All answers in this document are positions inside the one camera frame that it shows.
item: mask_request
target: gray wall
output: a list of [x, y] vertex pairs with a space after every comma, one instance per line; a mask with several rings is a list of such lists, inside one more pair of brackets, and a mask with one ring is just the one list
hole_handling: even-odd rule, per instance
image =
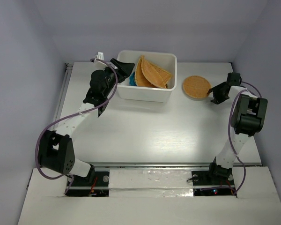
[[17, 224], [64, 63], [30, 0], [0, 0], [0, 225]]
[[265, 125], [256, 143], [281, 199], [281, 0], [268, 2], [233, 66], [268, 99]]
[[267, 0], [34, 0], [65, 61], [124, 49], [232, 62]]

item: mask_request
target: round waffle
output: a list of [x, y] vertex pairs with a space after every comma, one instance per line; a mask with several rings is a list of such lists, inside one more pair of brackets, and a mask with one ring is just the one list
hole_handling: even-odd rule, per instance
[[189, 76], [183, 81], [184, 92], [192, 98], [206, 98], [211, 85], [201, 76]]

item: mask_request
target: waffle cookie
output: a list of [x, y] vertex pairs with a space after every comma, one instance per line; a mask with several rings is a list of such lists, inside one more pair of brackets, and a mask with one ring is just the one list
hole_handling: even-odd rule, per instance
[[160, 76], [154, 66], [144, 58], [141, 61], [141, 70], [145, 78], [158, 88], [166, 88], [163, 78]]
[[172, 74], [169, 73], [168, 71], [162, 69], [161, 67], [155, 65], [154, 63], [150, 62], [150, 64], [153, 66], [154, 69], [159, 73], [159, 75], [162, 77], [163, 82], [166, 84], [169, 82], [169, 80], [172, 78]]
[[136, 70], [135, 70], [135, 76], [134, 80], [137, 86], [139, 87], [147, 87], [147, 88], [155, 88], [154, 85], [152, 85], [144, 76], [142, 69], [141, 69], [141, 63], [144, 60], [144, 56], [142, 55], [137, 63]]
[[183, 91], [192, 98], [206, 98], [211, 85], [201, 76], [189, 76], [183, 81]]

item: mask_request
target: white table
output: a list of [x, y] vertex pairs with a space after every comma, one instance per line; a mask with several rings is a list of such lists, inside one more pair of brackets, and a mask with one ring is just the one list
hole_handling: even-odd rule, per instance
[[[80, 107], [89, 89], [91, 62], [76, 62], [72, 70], [61, 117]], [[183, 80], [200, 75], [212, 86], [227, 79], [230, 63], [178, 63], [177, 87], [166, 104], [120, 99], [110, 101], [102, 116], [74, 142], [76, 158], [97, 165], [207, 165], [222, 150], [228, 135], [232, 100], [220, 105], [194, 101], [182, 91]], [[252, 138], [240, 158], [247, 165], [260, 165]]]

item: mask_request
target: blue object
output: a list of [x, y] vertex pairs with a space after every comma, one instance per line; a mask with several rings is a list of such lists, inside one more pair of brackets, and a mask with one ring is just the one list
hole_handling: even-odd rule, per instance
[[135, 76], [135, 72], [133, 72], [130, 77], [129, 77], [129, 84], [130, 86], [137, 86], [135, 81], [134, 81], [134, 76]]

